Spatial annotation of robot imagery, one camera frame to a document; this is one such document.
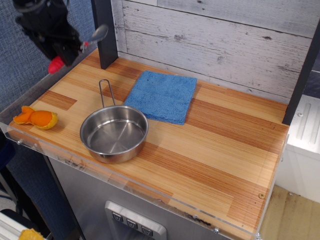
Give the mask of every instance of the orange peel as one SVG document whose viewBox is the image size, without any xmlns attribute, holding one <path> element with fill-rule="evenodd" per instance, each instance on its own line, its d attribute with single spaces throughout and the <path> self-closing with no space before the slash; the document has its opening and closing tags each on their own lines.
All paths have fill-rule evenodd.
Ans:
<svg viewBox="0 0 320 240">
<path fill-rule="evenodd" d="M 39 129 L 48 130 L 58 122 L 58 115 L 51 111 L 35 110 L 30 106 L 23 106 L 21 113 L 13 118 L 17 124 L 32 124 Z"/>
</svg>

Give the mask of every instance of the red gripper tip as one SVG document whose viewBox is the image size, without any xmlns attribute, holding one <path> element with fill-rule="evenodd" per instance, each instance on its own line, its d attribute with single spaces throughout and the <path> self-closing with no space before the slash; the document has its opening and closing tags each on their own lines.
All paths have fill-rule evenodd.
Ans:
<svg viewBox="0 0 320 240">
<path fill-rule="evenodd" d="M 49 64 L 49 67 L 48 67 L 49 74 L 54 74 L 58 72 L 64 65 L 65 63 L 62 61 L 61 57 L 56 56 Z"/>
</svg>

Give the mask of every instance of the saucepan handle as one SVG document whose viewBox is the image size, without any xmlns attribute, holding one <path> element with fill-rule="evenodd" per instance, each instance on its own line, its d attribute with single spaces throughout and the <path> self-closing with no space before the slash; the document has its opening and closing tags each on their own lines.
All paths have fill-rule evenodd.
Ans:
<svg viewBox="0 0 320 240">
<path fill-rule="evenodd" d="M 105 107 L 105 101 L 104 101 L 104 96 L 103 96 L 103 94 L 102 94 L 102 87 L 101 87 L 101 82 L 103 82 L 103 81 L 107 81 L 107 82 L 108 82 L 109 88 L 110 88 L 111 97 L 112 97 L 112 100 L 113 100 L 113 104 L 116 105 L 115 98 L 114 98 L 114 94 L 112 93 L 112 89 L 111 89 L 111 85 L 110 85 L 109 80 L 107 80 L 107 79 L 101 79 L 101 80 L 99 81 L 99 87 L 100 87 L 100 94 L 101 94 L 102 106 Z"/>
</svg>

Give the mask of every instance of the button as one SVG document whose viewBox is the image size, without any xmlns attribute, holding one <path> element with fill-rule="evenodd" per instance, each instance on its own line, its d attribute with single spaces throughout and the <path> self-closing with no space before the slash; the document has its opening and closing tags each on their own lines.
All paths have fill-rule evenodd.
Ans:
<svg viewBox="0 0 320 240">
<path fill-rule="evenodd" d="M 123 218 L 122 218 L 122 216 L 121 215 L 119 215 L 118 213 L 115 213 L 115 212 L 112 212 L 112 216 L 113 216 L 113 218 L 115 219 L 115 220 L 117 220 L 118 222 L 123 222 L 124 220 L 123 220 Z"/>
<path fill-rule="evenodd" d="M 138 224 L 130 219 L 127 219 L 126 220 L 126 223 L 128 224 L 128 226 L 130 228 L 133 228 L 133 229 L 138 229 Z"/>
<path fill-rule="evenodd" d="M 141 226 L 141 230 L 145 235 L 152 237 L 154 234 L 151 229 L 146 228 L 145 226 Z"/>
</svg>

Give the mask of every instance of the stainless steel saucepan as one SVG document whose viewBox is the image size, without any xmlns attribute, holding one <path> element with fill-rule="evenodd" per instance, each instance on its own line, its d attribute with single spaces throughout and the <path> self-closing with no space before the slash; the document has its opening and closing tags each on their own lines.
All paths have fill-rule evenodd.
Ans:
<svg viewBox="0 0 320 240">
<path fill-rule="evenodd" d="M 101 82 L 107 81 L 113 106 L 105 106 Z M 135 157 L 144 147 L 149 130 L 146 116 L 138 109 L 116 105 L 107 79 L 99 81 L 103 108 L 89 115 L 80 128 L 80 138 L 91 155 L 103 163 L 118 164 Z"/>
</svg>

